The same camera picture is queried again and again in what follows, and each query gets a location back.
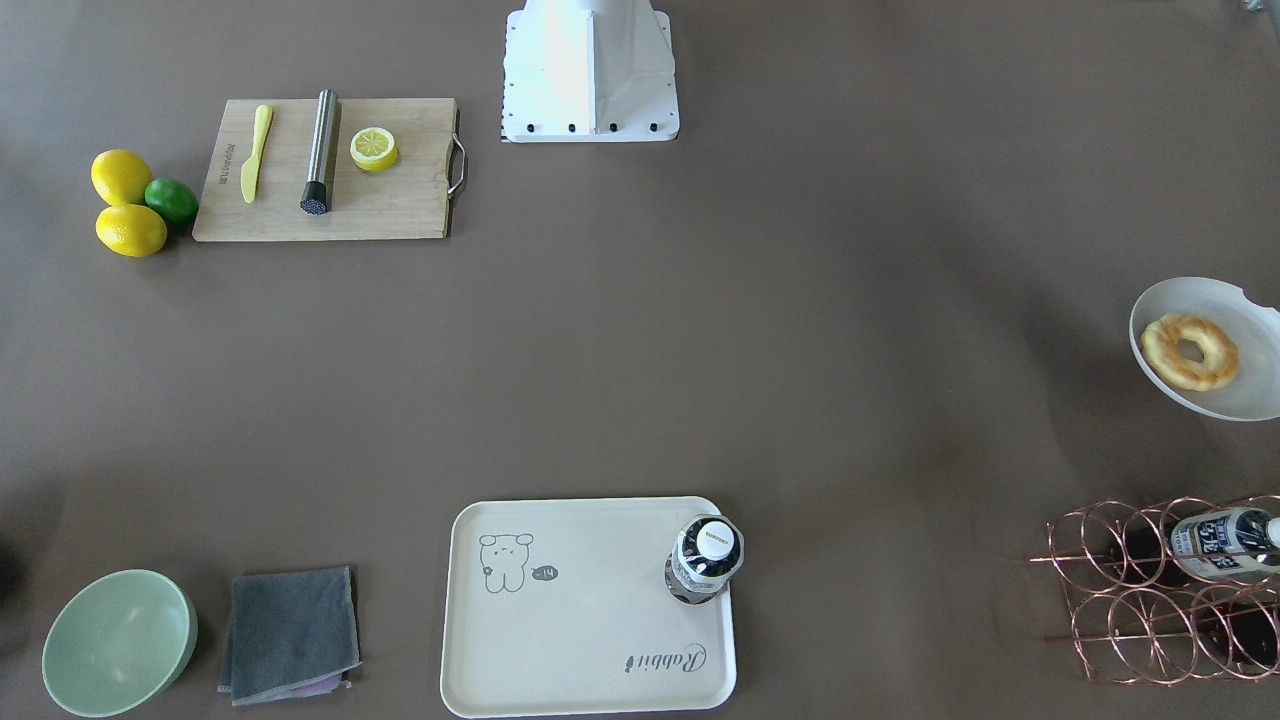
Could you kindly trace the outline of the cream rabbit tray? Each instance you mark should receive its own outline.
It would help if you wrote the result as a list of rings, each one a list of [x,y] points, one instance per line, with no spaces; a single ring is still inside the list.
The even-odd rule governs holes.
[[[730,592],[675,598],[698,496],[476,502],[451,534],[440,693],[461,717],[714,708],[735,691]]]

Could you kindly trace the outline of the steel muddler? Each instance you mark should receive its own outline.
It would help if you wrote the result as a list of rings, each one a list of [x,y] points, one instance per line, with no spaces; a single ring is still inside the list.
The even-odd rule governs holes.
[[[300,208],[319,217],[332,209],[333,176],[340,128],[340,100],[332,88],[317,96],[314,136]]]

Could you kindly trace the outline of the wooden cutting board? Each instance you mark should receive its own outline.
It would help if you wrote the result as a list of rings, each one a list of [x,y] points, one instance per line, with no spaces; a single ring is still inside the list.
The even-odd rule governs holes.
[[[334,158],[326,169],[330,206],[321,215],[300,205],[305,193],[317,99],[269,99],[273,120],[262,149],[257,193],[244,202],[241,168],[253,147],[260,99],[224,108],[192,236],[198,242],[320,242],[435,240],[451,224],[451,178],[458,104],[452,97],[343,97]],[[366,127],[392,132],[399,149],[388,170],[367,173],[349,158],[349,141]]]

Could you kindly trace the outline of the grey folded cloth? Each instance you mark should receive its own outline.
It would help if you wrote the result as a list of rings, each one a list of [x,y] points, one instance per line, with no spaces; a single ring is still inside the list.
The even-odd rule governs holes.
[[[361,662],[351,568],[260,573],[232,582],[218,683],[232,705],[325,694]]]

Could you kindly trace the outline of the yellow plastic knife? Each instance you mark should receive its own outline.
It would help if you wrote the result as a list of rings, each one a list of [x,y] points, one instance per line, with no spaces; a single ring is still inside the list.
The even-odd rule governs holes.
[[[239,191],[246,204],[253,204],[257,197],[259,173],[273,118],[274,109],[271,105],[260,104],[256,106],[253,113],[250,155],[242,164],[239,172]]]

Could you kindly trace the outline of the half lemon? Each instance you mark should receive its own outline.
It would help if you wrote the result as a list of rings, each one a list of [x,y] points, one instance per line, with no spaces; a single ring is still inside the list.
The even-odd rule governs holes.
[[[349,158],[360,169],[370,173],[390,169],[399,158],[394,135],[381,127],[366,127],[352,136]]]

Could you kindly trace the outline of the green bowl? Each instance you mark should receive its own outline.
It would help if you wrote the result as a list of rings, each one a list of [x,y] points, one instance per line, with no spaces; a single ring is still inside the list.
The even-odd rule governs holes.
[[[198,623],[187,593],[145,569],[90,583],[58,614],[41,659],[50,698],[79,717],[111,717],[150,701],[184,670]]]

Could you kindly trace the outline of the white round plate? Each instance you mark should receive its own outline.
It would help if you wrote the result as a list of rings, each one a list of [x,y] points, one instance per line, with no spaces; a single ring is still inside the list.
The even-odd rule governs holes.
[[[1203,316],[1217,324],[1239,350],[1240,369],[1219,389],[1189,391],[1166,383],[1149,366],[1140,334],[1167,313]],[[1229,421],[1266,421],[1279,415],[1279,313],[1258,305],[1238,286],[1206,277],[1175,277],[1146,290],[1132,307],[1129,338],[1148,379],[1175,402]]]

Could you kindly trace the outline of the dark drink bottle in rack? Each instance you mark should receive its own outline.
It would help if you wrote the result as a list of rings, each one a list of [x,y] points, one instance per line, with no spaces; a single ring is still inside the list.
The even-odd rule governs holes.
[[[1125,529],[1105,556],[1129,585],[1262,583],[1277,577],[1277,518],[1235,506]]]

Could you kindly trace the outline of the green lime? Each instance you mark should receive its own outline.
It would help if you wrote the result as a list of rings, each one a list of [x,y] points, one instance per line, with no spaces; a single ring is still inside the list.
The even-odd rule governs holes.
[[[143,204],[170,225],[191,223],[198,214],[195,192],[174,178],[157,177],[143,188]]]

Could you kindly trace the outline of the yellow glazed donut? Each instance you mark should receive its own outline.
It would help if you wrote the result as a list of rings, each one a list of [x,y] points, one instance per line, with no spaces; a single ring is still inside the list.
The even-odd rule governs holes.
[[[1221,389],[1240,370],[1236,343],[1204,316],[1166,313],[1142,331],[1139,345],[1157,377],[1179,389]]]

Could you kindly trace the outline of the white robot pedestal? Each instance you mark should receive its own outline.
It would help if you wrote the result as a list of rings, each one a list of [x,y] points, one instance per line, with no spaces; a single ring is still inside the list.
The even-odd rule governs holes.
[[[671,22],[649,1],[527,1],[506,18],[503,69],[508,143],[678,137]]]

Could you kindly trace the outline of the yellow lemon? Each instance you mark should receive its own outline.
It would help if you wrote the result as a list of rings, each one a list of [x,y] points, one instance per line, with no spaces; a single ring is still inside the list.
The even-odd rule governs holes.
[[[128,149],[100,152],[92,160],[90,177],[96,193],[108,206],[145,204],[145,191],[154,181],[145,159]]]
[[[159,252],[169,236],[165,220],[151,208],[138,204],[105,208],[95,222],[95,231],[108,249],[128,258]]]

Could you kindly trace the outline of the dark drink bottle on tray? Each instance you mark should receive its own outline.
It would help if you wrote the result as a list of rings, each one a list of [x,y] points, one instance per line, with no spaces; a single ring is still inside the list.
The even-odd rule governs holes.
[[[728,518],[698,515],[675,537],[666,560],[666,585],[684,603],[705,603],[727,588],[744,559],[745,539]]]

